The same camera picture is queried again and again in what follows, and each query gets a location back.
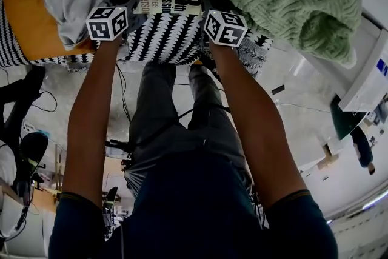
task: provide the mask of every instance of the gray pants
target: gray pants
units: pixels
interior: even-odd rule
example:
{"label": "gray pants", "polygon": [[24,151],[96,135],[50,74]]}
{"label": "gray pants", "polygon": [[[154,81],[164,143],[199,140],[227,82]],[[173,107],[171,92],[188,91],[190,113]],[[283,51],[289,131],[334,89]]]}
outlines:
{"label": "gray pants", "polygon": [[[124,172],[127,186],[136,198],[147,172],[164,155],[185,153],[199,147],[210,154],[225,156],[240,173],[247,188],[251,179],[246,171],[246,161],[238,134],[223,109],[206,106],[222,105],[221,95],[213,79],[203,66],[192,66],[190,87],[195,99],[188,129],[177,121],[145,146],[138,146],[133,153],[133,165]],[[175,82],[175,66],[148,63],[140,83],[136,113],[133,116],[129,138],[139,143],[154,134],[171,120],[177,119],[172,90]]]}

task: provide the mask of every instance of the forearm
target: forearm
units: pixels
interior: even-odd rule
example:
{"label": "forearm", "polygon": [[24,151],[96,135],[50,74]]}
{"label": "forearm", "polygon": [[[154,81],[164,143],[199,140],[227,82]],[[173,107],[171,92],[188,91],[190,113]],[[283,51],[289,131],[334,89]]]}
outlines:
{"label": "forearm", "polygon": [[269,95],[249,75],[231,48],[212,43],[210,48],[265,207],[305,189],[291,156],[280,114]]}
{"label": "forearm", "polygon": [[100,208],[105,138],[120,40],[101,43],[69,117],[64,191],[81,195]]}

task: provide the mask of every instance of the orange cushion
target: orange cushion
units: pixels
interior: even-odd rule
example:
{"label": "orange cushion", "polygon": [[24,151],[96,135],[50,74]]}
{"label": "orange cushion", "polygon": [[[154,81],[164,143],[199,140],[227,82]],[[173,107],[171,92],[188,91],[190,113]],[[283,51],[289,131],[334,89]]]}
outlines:
{"label": "orange cushion", "polygon": [[4,0],[4,7],[20,48],[30,61],[94,52],[89,39],[71,51],[65,50],[56,21],[47,12],[43,0]]}

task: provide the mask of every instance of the shirt sleeve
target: shirt sleeve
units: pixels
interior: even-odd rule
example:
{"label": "shirt sleeve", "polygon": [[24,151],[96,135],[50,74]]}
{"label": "shirt sleeve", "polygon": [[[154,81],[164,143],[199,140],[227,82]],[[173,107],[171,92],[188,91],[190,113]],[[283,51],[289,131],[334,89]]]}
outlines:
{"label": "shirt sleeve", "polygon": [[103,244],[101,210],[84,197],[64,192],[56,210],[48,257],[86,259],[94,256]]}
{"label": "shirt sleeve", "polygon": [[338,258],[334,234],[308,190],[282,198],[266,215],[279,257]]}

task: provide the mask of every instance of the person in background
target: person in background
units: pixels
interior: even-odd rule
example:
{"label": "person in background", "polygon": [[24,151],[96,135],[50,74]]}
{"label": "person in background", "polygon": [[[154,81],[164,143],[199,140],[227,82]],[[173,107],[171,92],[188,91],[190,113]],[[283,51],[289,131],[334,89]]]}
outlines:
{"label": "person in background", "polygon": [[[101,43],[73,105],[49,258],[338,258],[336,241],[291,156],[278,109],[230,47],[210,43],[235,128],[203,67],[192,66],[189,128],[172,101],[175,68],[148,63],[124,173],[134,210],[104,241],[102,180],[116,55]],[[248,163],[269,230],[255,215]]]}
{"label": "person in background", "polygon": [[350,135],[353,138],[354,148],[361,167],[368,168],[369,175],[373,175],[376,169],[373,164],[372,148],[369,146],[368,139],[363,130],[361,130],[360,126],[356,126]]}

